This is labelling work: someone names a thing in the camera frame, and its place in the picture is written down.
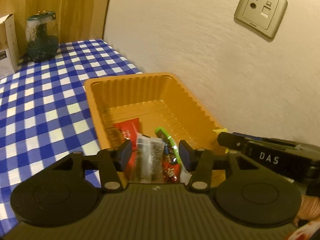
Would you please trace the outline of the person's right hand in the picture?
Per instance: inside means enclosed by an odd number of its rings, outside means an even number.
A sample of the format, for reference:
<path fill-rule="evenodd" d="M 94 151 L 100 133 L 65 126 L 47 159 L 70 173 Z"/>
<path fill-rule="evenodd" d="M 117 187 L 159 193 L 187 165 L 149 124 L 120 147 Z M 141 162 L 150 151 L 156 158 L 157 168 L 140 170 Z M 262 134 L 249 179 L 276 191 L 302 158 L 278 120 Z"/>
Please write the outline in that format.
<path fill-rule="evenodd" d="M 317 221 L 320 217 L 319 197 L 302 195 L 302 203 L 295 217 L 294 224 L 298 225 L 300 220 Z"/>

